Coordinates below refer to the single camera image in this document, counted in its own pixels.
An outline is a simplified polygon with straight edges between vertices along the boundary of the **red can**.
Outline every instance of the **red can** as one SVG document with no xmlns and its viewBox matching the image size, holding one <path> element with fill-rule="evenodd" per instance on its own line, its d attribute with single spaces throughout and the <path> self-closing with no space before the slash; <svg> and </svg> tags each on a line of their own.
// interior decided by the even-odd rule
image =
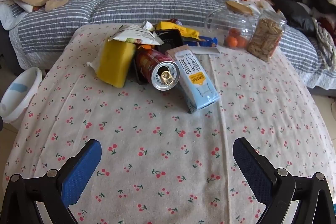
<svg viewBox="0 0 336 224">
<path fill-rule="evenodd" d="M 147 81 L 158 90 L 170 90 L 179 81 L 180 70 L 177 64 L 157 50 L 140 47 L 135 63 Z"/>
</svg>

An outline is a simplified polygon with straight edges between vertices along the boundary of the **cherry print tablecloth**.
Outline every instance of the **cherry print tablecloth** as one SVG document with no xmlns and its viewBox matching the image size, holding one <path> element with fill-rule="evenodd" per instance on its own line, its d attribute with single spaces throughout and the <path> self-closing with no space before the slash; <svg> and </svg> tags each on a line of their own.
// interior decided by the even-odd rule
<svg viewBox="0 0 336 224">
<path fill-rule="evenodd" d="M 335 196 L 336 156 L 328 131 L 281 51 L 268 64 L 224 47 L 220 55 L 198 56 L 221 100 L 188 114 L 176 90 L 138 85 L 132 73 L 117 89 L 86 66 L 117 26 L 76 31 L 31 101 L 4 188 L 14 173 L 31 178 L 59 169 L 93 138 L 103 156 L 70 206 L 79 223 L 253 224 L 265 207 L 232 155 L 234 140 L 244 136 L 275 168 L 297 176 L 324 173 Z"/>
</svg>

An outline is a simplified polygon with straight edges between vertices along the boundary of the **blue label on bucket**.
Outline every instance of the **blue label on bucket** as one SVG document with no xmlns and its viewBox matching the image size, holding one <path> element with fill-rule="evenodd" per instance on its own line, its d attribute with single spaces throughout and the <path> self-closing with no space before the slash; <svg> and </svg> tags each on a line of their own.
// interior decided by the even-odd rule
<svg viewBox="0 0 336 224">
<path fill-rule="evenodd" d="M 23 84 L 13 83 L 13 84 L 11 84 L 9 89 L 10 90 L 15 90 L 15 91 L 18 91 L 18 92 L 26 92 L 28 90 L 28 87 L 26 85 L 23 85 Z"/>
</svg>

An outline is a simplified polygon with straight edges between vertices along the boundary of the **metal screw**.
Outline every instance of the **metal screw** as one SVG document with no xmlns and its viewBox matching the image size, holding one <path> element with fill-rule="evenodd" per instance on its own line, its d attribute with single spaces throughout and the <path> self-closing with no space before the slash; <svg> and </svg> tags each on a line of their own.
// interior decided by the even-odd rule
<svg viewBox="0 0 336 224">
<path fill-rule="evenodd" d="M 20 176 L 18 174 L 12 175 L 11 181 L 16 182 L 16 181 L 19 180 L 19 178 L 20 178 Z"/>
<path fill-rule="evenodd" d="M 288 175 L 288 171 L 285 168 L 279 168 L 278 174 L 281 175 L 282 177 L 285 177 Z"/>
<path fill-rule="evenodd" d="M 318 180 L 324 180 L 324 175 L 322 173 L 316 173 L 316 177 Z"/>
<path fill-rule="evenodd" d="M 50 169 L 48 172 L 47 172 L 47 177 L 49 178 L 53 178 L 57 175 L 57 170 L 55 169 Z"/>
</svg>

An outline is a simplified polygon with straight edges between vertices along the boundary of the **wooden lid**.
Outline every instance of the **wooden lid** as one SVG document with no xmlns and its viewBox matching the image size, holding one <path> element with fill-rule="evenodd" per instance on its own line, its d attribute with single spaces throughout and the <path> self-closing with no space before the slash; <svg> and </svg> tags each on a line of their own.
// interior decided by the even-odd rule
<svg viewBox="0 0 336 224">
<path fill-rule="evenodd" d="M 243 4 L 240 4 L 238 2 L 232 1 L 232 0 L 228 0 L 226 2 L 227 8 L 233 12 L 242 14 L 242 15 L 247 15 L 247 16 L 251 16 L 253 15 L 253 11 L 250 7 L 247 7 Z"/>
</svg>

